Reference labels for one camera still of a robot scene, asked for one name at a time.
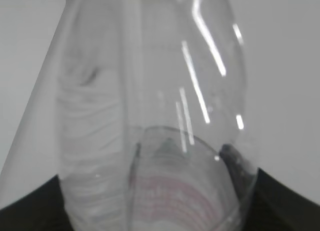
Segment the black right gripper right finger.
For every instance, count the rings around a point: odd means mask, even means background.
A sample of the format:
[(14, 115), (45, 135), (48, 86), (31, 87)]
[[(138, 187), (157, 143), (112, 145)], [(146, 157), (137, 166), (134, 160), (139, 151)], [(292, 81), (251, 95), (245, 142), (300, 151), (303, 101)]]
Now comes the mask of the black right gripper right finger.
[(262, 169), (247, 170), (247, 160), (231, 144), (219, 156), (229, 172), (236, 195), (244, 204), (244, 231), (318, 231), (320, 206), (286, 187)]

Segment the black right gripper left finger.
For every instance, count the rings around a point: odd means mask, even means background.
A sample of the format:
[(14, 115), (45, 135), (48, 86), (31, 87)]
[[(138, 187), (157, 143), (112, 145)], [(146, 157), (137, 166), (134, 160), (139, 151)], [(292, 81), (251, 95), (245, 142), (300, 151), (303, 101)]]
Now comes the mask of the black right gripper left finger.
[(57, 175), (0, 210), (2, 231), (72, 231)]

